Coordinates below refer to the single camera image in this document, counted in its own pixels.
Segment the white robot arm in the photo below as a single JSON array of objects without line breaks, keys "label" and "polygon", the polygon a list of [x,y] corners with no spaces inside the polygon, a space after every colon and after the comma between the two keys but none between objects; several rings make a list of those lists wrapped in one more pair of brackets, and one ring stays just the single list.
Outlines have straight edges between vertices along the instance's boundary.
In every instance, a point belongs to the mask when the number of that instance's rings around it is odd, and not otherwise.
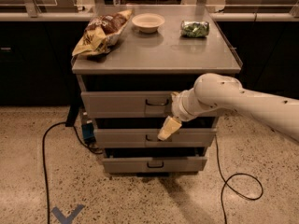
[{"label": "white robot arm", "polygon": [[166,140],[183,122],[219,109],[233,110],[260,121],[285,137],[299,142],[299,101],[292,98],[246,90],[234,77],[213,73],[201,75],[190,90],[172,94],[172,115],[158,138]]}]

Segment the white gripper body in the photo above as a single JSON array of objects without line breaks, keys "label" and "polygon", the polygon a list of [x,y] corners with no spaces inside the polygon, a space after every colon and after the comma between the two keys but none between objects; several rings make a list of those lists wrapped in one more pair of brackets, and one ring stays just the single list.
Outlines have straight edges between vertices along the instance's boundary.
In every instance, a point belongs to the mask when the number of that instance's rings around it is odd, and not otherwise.
[{"label": "white gripper body", "polygon": [[172,99],[172,115],[182,122],[188,122],[198,117],[196,114],[197,106],[198,100],[193,89],[179,92],[179,95]]}]

